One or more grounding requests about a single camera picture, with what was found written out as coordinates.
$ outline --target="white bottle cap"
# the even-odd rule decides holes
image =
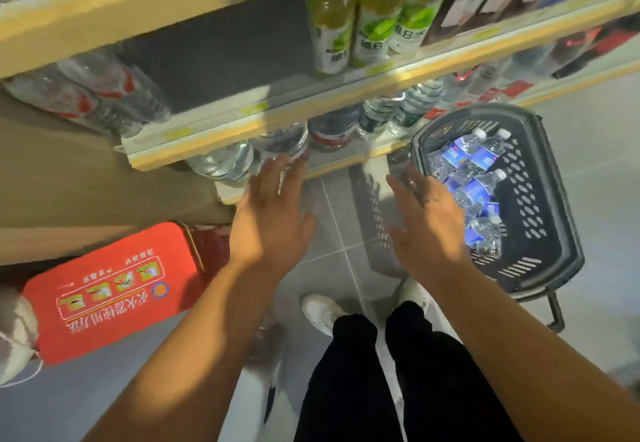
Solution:
[[[507,179],[507,173],[505,171],[501,169],[496,169],[494,172],[496,173],[496,175],[501,181]]]
[[[499,135],[503,139],[508,139],[511,136],[511,132],[509,132],[505,128],[501,128],[498,132],[496,132],[496,135]]]
[[[473,134],[479,139],[482,139],[482,140],[486,139],[486,132],[482,130],[480,127],[474,129]]]

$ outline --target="bottle cap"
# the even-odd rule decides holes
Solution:
[[[499,135],[503,139],[508,139],[511,136],[511,132],[509,132],[505,128],[501,128],[498,132],[496,132],[496,135]]]
[[[482,140],[486,139],[486,132],[482,130],[480,127],[474,129],[473,134],[479,139],[482,139]]]

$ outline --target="black pants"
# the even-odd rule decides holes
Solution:
[[[362,315],[338,318],[333,341],[309,381],[296,442],[403,440],[376,354],[377,334]],[[394,310],[385,337],[396,362],[409,442],[522,440],[467,349],[434,332],[417,304]]]

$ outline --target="person's right hand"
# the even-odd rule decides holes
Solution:
[[[411,167],[416,194],[398,178],[387,176],[404,219],[405,229],[389,228],[394,249],[407,273],[424,283],[469,264],[465,246],[465,216],[453,195],[440,182]]]

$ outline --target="white shoe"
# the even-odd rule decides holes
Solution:
[[[420,306],[420,308],[427,312],[429,305],[433,302],[433,297],[427,290],[415,280],[407,279],[400,287],[398,293],[398,306],[403,302],[411,301]]]
[[[348,315],[336,301],[319,293],[309,294],[302,299],[302,312],[318,331],[331,337],[335,320]]]

